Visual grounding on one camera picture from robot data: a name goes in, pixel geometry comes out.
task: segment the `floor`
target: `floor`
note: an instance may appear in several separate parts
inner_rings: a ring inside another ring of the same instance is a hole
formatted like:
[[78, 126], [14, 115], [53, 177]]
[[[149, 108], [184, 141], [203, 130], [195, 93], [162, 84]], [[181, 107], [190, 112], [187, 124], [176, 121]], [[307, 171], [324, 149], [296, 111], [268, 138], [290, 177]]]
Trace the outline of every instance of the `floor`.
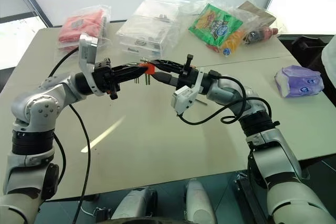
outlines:
[[[336, 184], [336, 156], [326, 158], [321, 162], [310, 166], [308, 172], [310, 179], [303, 182], [311, 187], [330, 214], [336, 218], [335, 190]], [[217, 221], [229, 224], [245, 224], [235, 193], [237, 189], [234, 180], [238, 173], [226, 173], [197, 178], [207, 191], [213, 208], [216, 212]], [[185, 205], [183, 203], [184, 186], [188, 180], [152, 185], [151, 188], [158, 193], [158, 216], [182, 220], [184, 218]], [[254, 189], [264, 213], [266, 209], [266, 192], [254, 184]], [[129, 192], [129, 190], [115, 191], [101, 194], [96, 202], [83, 203], [83, 208], [87, 212], [93, 212], [96, 207], [107, 207], [114, 211], [119, 202]], [[71, 223], [77, 208], [77, 201], [46, 202], [41, 206], [35, 224], [56, 224]], [[77, 223], [95, 223], [92, 216], [80, 212]]]
[[[234, 178], [237, 173], [226, 173], [197, 178], [207, 191], [218, 223], [244, 224], [238, 203], [234, 196]], [[152, 185], [158, 193], [158, 216], [184, 219], [184, 187], [188, 180]], [[96, 202], [84, 202], [83, 209], [93, 212], [96, 207], [115, 210], [129, 190], [101, 194]], [[71, 223], [77, 208], [77, 201], [46, 202], [41, 206], [35, 224]], [[92, 216], [80, 213], [77, 223], [95, 223]]]
[[0, 93], [3, 90], [4, 86], [6, 85], [7, 80], [10, 78], [14, 69], [15, 67], [0, 69]]

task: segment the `orange connector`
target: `orange connector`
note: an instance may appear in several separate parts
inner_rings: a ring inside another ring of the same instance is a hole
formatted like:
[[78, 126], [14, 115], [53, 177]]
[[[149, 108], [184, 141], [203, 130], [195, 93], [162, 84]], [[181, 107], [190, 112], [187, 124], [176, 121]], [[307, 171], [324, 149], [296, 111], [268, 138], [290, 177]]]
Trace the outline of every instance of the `orange connector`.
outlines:
[[139, 66], [145, 66], [147, 67], [146, 74], [155, 74], [155, 66], [150, 63], [141, 63]]

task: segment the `green snack bag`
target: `green snack bag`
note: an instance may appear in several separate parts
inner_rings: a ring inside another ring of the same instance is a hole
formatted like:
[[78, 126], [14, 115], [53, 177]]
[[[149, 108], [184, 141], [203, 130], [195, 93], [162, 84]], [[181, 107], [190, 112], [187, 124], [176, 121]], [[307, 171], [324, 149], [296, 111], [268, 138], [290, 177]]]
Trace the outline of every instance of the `green snack bag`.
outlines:
[[208, 45], [220, 47], [243, 22], [229, 13], [207, 4], [189, 31]]

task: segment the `plastic bag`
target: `plastic bag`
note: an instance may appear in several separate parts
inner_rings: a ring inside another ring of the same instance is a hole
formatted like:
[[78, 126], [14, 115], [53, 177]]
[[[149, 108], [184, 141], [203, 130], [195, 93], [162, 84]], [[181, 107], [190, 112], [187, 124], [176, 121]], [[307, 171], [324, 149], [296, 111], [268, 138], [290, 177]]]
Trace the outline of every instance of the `plastic bag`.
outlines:
[[257, 7], [250, 1], [245, 1], [238, 8], [258, 16], [254, 21], [256, 29], [250, 31], [245, 36], [243, 41], [245, 44], [255, 44], [266, 41], [272, 36], [279, 36], [285, 28], [273, 14], [263, 8]]
[[274, 79], [282, 97], [315, 95], [324, 89], [321, 73], [301, 66], [282, 68]]
[[227, 5], [223, 0], [206, 0], [182, 8], [184, 14], [197, 15], [189, 31], [207, 47], [226, 56], [232, 54], [243, 38], [258, 27], [258, 16]]
[[79, 37], [83, 33], [98, 38], [98, 47], [109, 43], [106, 29], [110, 19], [111, 7], [104, 5], [91, 6], [74, 12], [60, 29], [55, 61], [59, 61], [65, 54], [78, 47]]
[[182, 0], [145, 0], [117, 31], [121, 50], [139, 58], [162, 59], [179, 41]]

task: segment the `robotic arm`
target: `robotic arm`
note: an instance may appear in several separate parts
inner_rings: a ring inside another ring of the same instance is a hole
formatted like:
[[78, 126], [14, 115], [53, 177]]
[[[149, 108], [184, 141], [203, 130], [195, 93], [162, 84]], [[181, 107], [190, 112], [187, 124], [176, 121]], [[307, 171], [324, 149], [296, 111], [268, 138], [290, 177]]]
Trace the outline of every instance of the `robotic arm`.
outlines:
[[218, 72], [196, 70], [191, 66], [191, 55], [184, 65], [153, 60], [111, 68], [109, 59], [95, 63], [96, 48], [97, 39], [81, 35], [82, 73], [47, 78], [37, 90], [13, 102], [12, 112], [17, 119], [4, 196], [0, 197], [0, 223], [34, 223], [39, 206], [56, 193], [59, 168], [51, 163], [52, 141], [62, 109], [93, 93], [107, 93], [116, 99], [119, 84], [138, 78], [150, 65], [165, 71], [152, 74], [154, 79], [176, 87], [172, 106], [180, 118], [198, 93], [221, 105], [234, 103], [229, 108], [240, 122], [251, 150], [249, 169], [257, 183], [268, 189], [268, 211], [275, 223], [336, 223], [316, 194], [300, 182], [300, 165], [276, 128], [279, 123], [271, 120], [262, 102], [247, 99], [257, 96], [252, 89], [242, 90], [232, 78], [223, 79]]

